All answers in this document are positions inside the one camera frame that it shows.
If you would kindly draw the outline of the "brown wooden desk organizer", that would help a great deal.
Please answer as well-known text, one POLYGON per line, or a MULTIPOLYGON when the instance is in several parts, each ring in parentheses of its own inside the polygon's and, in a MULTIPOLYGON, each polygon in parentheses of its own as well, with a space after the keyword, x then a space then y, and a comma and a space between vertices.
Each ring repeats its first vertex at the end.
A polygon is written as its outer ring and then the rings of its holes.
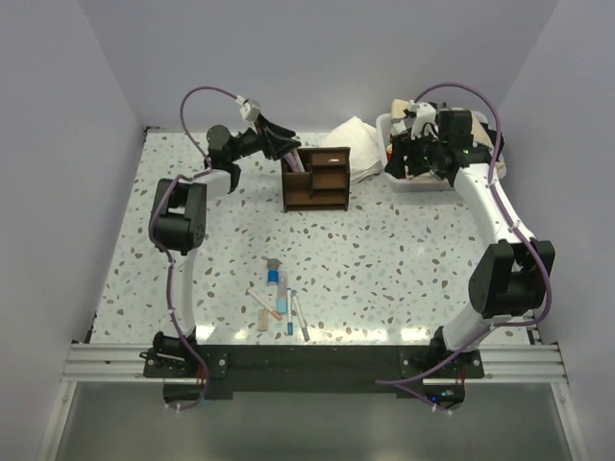
POLYGON ((350 200, 349 147, 300 148, 303 171, 281 160, 283 211, 347 211, 350 200))

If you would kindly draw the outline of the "white pen orange tip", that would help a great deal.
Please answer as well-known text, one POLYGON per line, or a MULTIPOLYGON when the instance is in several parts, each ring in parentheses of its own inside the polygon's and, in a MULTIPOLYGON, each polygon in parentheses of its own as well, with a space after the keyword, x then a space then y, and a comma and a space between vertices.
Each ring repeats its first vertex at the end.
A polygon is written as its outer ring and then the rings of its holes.
POLYGON ((260 307, 262 307, 265 311, 268 312, 273 318, 278 321, 283 320, 283 316, 276 311, 265 299, 259 296, 251 287, 246 289, 246 295, 252 298, 260 307))

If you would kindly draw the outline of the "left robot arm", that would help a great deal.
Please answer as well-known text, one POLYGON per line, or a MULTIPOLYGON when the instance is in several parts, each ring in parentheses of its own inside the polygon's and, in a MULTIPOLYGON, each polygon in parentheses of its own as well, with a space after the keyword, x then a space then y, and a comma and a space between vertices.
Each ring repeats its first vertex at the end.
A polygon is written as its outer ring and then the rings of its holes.
POLYGON ((267 159, 279 160, 300 146, 294 131, 262 115, 253 127, 238 134, 215 125, 206 133, 205 170, 192 177, 159 181, 148 232, 156 249, 167 257, 164 297, 174 332, 168 339, 160 336, 156 343, 163 346, 164 363, 176 376, 190 376, 199 365, 192 285, 196 256, 206 239, 208 200, 236 190, 240 159, 261 152, 267 159))

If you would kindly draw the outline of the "pink highlighter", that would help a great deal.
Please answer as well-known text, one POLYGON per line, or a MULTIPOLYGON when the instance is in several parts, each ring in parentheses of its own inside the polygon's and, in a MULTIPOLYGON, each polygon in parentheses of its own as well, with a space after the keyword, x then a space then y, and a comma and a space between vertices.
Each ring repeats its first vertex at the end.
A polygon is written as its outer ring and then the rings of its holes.
POLYGON ((298 170, 298 166, 297 166, 295 157, 293 156, 293 150, 285 156, 286 160, 289 163, 289 166, 290 166, 290 168, 291 168, 291 170, 293 172, 301 172, 301 171, 298 170))

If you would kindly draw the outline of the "blue white marker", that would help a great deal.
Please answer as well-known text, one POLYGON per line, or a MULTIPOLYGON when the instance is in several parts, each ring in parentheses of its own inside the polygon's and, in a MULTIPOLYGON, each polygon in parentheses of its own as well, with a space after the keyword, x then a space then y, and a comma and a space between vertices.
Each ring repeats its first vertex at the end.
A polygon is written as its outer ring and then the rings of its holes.
POLYGON ((292 315, 292 290, 290 288, 286 288, 286 294, 285 294, 285 300, 286 300, 286 307, 287 307, 287 312, 286 312, 286 333, 288 336, 292 336, 293 335, 293 315, 292 315))

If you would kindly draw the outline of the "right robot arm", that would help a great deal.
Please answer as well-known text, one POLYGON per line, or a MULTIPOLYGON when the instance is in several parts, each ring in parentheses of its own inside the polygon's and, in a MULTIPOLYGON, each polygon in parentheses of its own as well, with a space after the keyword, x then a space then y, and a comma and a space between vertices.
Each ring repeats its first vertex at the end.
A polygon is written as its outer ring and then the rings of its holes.
POLYGON ((476 350, 493 330, 548 305, 552 296, 554 246, 536 239, 514 211, 496 174, 497 149, 476 139, 475 125, 467 109, 412 102, 390 135, 386 173, 430 173, 448 182, 470 209, 484 245, 468 282, 468 304, 413 361, 420 378, 451 376, 463 353, 476 350))

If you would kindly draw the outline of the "blue grey correction bottle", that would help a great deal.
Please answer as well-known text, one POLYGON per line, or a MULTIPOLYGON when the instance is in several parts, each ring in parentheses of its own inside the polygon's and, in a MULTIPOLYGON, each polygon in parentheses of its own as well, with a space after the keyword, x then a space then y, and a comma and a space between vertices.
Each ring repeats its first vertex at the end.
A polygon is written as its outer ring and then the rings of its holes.
POLYGON ((279 283, 279 269, 281 262, 276 258, 269 258, 266 262, 267 283, 276 285, 279 283))

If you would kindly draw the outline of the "white pen orange cap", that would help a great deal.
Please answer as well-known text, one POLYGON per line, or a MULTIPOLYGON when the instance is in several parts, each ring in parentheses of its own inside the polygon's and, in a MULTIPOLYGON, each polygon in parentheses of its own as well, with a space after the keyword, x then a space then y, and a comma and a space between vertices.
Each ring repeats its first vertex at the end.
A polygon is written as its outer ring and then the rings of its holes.
POLYGON ((305 170, 303 161, 301 159, 301 156, 300 156, 300 154, 298 152, 298 149, 294 149, 293 150, 293 156, 295 157, 295 160, 296 160, 296 163, 297 163, 297 166, 298 166, 298 170, 301 171, 301 172, 305 172, 306 170, 305 170))

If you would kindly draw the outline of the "grey white pen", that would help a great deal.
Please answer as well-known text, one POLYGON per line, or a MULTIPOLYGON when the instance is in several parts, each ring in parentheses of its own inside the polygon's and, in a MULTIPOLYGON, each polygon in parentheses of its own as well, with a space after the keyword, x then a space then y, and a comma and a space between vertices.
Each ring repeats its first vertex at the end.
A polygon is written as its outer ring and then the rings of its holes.
POLYGON ((304 341, 307 343, 310 340, 310 336, 309 336, 309 333, 308 333, 308 323, 307 323, 306 317, 304 315, 303 309, 301 307, 301 304, 300 304, 298 296, 296 294, 293 294, 291 296, 291 301, 292 301, 293 306, 294 306, 294 308, 295 308, 295 310, 297 312, 297 317, 298 317, 298 320, 299 320, 299 325, 300 325, 300 330, 302 332, 302 336, 304 338, 304 341))

